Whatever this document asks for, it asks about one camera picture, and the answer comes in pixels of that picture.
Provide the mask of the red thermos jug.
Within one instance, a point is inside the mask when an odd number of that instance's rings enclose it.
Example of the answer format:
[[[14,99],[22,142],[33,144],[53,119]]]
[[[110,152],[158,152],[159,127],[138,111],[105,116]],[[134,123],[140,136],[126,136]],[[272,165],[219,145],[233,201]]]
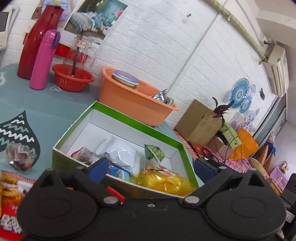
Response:
[[[64,9],[59,5],[47,5],[39,19],[33,25],[24,42],[18,64],[18,77],[23,79],[31,78],[41,41],[48,30],[57,29],[63,11]]]

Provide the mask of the green small box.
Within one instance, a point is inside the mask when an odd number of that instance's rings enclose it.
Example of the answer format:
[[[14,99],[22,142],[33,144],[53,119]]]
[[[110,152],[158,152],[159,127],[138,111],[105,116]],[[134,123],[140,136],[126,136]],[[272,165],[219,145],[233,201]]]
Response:
[[[232,149],[236,149],[242,144],[240,137],[229,123],[224,123],[220,131]]]

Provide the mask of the glass pitcher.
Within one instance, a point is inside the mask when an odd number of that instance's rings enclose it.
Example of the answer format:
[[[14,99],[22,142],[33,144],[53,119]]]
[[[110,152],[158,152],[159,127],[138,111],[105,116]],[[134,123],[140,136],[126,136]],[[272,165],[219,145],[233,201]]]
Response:
[[[74,45],[63,61],[65,74],[79,78],[84,70],[90,71],[97,54],[97,49],[92,42],[93,40],[89,37],[77,36]]]

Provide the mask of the bedding poster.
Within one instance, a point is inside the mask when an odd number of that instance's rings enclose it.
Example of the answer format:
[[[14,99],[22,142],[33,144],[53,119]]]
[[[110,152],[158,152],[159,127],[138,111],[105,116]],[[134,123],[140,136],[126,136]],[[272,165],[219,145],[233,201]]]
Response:
[[[57,30],[61,33],[60,44],[68,47],[80,33],[98,47],[128,8],[128,4],[116,0],[39,1],[31,19],[37,20],[49,5],[58,5],[63,9]]]

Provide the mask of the lidded tin container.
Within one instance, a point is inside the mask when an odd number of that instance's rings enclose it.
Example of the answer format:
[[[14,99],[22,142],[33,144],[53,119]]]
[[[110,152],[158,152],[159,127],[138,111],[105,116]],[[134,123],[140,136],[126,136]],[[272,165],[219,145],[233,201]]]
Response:
[[[135,76],[121,70],[114,71],[112,78],[133,89],[136,89],[139,84],[139,80]]]

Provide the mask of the clear dark candy packet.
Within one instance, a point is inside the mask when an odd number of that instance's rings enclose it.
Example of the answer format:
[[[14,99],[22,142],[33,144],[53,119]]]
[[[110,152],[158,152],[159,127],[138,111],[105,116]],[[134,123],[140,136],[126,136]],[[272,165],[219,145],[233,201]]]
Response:
[[[35,149],[31,151],[28,146],[15,143],[6,146],[6,160],[17,171],[29,171],[36,157]]]

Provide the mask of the red dates packet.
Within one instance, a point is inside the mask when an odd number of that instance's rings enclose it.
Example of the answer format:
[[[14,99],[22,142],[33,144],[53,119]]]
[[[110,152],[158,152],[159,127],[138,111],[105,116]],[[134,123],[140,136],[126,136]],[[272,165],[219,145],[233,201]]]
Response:
[[[72,153],[71,157],[75,160],[80,161],[81,163],[86,164],[87,166],[92,165],[101,158],[86,147],[82,147],[79,150],[75,151],[74,153]]]

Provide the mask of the white snack packet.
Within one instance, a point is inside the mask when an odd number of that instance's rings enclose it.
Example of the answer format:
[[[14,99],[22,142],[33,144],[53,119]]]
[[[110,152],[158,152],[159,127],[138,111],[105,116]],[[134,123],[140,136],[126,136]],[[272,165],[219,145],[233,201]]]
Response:
[[[134,147],[114,136],[108,137],[95,153],[98,156],[104,155],[112,164],[121,167],[131,175],[137,175],[140,172],[140,154]]]

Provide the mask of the red plastic basin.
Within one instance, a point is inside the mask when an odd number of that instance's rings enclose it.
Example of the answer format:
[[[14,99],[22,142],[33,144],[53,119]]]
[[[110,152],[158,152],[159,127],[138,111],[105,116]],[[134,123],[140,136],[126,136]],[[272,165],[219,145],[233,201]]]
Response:
[[[72,66],[66,64],[55,64],[55,84],[62,90],[69,92],[81,92],[86,86],[94,81],[94,76],[81,68],[75,68],[75,75],[72,75]]]

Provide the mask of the pink cardboard box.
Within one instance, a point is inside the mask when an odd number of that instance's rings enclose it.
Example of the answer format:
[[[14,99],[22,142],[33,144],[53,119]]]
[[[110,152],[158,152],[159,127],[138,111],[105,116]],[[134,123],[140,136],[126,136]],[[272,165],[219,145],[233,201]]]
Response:
[[[213,152],[216,157],[229,158],[234,152],[234,149],[224,144],[219,137],[213,137],[207,144],[207,147]]]

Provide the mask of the steel bowl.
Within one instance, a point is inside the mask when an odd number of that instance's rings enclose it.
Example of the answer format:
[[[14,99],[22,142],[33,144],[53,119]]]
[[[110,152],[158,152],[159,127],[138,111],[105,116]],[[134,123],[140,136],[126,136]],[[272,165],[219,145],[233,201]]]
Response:
[[[164,89],[154,95],[151,96],[151,98],[160,101],[162,103],[166,103],[167,102],[167,89]]]

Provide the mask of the brown cardboard box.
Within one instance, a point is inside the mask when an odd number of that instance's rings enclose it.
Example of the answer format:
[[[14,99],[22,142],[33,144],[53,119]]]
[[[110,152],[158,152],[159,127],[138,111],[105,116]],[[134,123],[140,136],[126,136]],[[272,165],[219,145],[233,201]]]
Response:
[[[206,146],[222,127],[222,118],[215,118],[214,111],[193,100],[175,130],[187,141]]]

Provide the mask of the yellow cake snack packet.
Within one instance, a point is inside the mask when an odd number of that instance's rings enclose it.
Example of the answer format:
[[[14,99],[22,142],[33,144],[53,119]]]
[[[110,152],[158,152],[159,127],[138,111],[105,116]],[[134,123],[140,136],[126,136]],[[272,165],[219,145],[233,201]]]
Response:
[[[198,189],[198,186],[178,174],[157,169],[142,171],[132,176],[131,181],[142,187],[176,196],[187,196]]]

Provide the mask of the red checkered snack packet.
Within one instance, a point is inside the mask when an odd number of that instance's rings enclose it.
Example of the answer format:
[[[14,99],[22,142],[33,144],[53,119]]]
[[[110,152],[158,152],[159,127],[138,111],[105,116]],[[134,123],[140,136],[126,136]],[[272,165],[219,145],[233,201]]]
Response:
[[[13,172],[1,171],[2,240],[21,240],[24,237],[16,218],[16,212],[26,193],[29,192],[34,183],[34,179],[28,179]]]

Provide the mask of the dark red leafed plant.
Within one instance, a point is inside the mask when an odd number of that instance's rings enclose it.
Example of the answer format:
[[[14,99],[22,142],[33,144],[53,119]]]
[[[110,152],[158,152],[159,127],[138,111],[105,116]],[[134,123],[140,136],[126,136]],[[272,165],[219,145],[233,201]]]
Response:
[[[215,99],[215,97],[212,97],[212,98],[213,98],[213,100],[215,101],[215,104],[216,104],[216,107],[213,110],[213,112],[215,113],[215,115],[213,116],[213,118],[223,118],[223,115],[234,104],[234,101],[231,101],[229,104],[219,105],[217,99]]]

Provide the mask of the wall air conditioner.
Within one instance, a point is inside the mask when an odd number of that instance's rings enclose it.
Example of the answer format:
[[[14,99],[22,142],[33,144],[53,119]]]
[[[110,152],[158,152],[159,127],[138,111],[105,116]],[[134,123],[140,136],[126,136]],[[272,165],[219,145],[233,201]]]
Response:
[[[287,55],[285,48],[275,43],[268,43],[263,60],[273,94],[283,97],[289,87]]]

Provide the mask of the blue paper fan decoration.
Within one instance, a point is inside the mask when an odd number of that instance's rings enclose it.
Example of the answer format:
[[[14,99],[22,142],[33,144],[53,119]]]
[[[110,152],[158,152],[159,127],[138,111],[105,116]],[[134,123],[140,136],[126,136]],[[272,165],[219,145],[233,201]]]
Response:
[[[232,103],[231,108],[239,108],[247,96],[250,84],[248,79],[242,78],[239,80],[230,91],[229,102]]]

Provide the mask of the pink thermos bottle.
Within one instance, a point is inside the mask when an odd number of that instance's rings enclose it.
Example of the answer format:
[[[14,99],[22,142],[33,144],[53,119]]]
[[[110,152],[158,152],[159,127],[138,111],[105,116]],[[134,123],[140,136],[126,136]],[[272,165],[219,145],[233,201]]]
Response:
[[[60,38],[61,33],[57,30],[48,30],[44,34],[32,71],[30,80],[31,89],[42,90],[46,87],[47,76]]]

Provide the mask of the green cardboard box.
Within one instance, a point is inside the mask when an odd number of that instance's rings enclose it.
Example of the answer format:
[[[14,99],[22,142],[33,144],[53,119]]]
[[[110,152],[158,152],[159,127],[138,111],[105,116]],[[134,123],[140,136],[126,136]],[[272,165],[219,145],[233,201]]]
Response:
[[[113,165],[132,176],[149,165],[145,158],[148,145],[160,148],[165,154],[160,162],[153,158],[152,165],[180,175],[194,187],[203,184],[181,142],[97,101],[55,144],[52,167],[57,172],[70,172],[77,166],[91,167],[94,161],[74,158],[75,151],[86,148],[99,157],[107,156]]]

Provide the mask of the orange plastic tub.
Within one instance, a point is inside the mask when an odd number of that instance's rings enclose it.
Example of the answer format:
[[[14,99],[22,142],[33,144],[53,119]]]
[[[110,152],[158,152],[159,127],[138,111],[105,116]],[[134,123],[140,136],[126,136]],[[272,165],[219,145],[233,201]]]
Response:
[[[151,96],[159,89],[140,80],[132,89],[112,78],[114,68],[103,66],[103,80],[99,91],[99,102],[149,126],[159,126],[172,111],[179,111],[177,104],[168,105]]]

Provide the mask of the orange gift bag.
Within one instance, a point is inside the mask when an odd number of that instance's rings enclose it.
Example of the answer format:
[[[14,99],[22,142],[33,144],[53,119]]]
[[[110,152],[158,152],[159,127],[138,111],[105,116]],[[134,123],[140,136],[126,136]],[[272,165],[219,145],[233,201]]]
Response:
[[[237,132],[241,140],[241,145],[236,147],[234,152],[230,155],[229,159],[234,161],[249,158],[251,155],[259,150],[259,146],[252,135],[244,128],[240,128]]]

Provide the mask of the green candy packet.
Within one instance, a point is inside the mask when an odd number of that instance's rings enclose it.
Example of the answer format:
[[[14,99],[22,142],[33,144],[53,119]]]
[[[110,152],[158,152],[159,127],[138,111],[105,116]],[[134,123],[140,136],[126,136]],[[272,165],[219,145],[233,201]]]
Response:
[[[145,144],[144,151],[148,160],[156,160],[160,163],[165,158],[165,153],[157,146]]]

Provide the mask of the white water dispenser machine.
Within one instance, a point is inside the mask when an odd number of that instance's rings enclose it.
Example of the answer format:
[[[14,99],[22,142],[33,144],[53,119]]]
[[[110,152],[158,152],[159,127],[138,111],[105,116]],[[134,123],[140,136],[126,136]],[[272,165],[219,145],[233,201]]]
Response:
[[[1,32],[0,32],[0,42],[1,42],[1,62],[3,59],[4,51],[8,44],[8,37],[15,19],[20,11],[20,8],[16,5],[7,6],[3,11],[1,11]]]

